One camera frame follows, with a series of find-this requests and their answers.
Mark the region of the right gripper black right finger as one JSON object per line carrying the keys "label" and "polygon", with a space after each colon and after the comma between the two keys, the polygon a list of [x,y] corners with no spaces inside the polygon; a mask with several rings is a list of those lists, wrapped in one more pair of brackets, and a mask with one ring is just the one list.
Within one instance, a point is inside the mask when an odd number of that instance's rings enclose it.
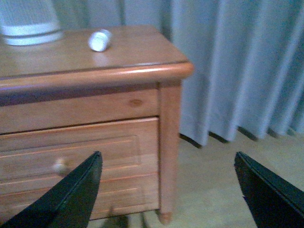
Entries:
{"label": "right gripper black right finger", "polygon": [[304,192],[243,152],[234,163],[237,179],[258,228],[302,228]]}

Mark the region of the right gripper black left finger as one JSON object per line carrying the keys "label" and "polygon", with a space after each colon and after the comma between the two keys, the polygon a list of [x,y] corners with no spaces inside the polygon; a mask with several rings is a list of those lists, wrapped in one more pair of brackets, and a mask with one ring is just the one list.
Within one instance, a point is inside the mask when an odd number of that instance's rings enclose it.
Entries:
{"label": "right gripper black left finger", "polygon": [[99,190],[103,158],[94,152],[3,228],[85,228]]}

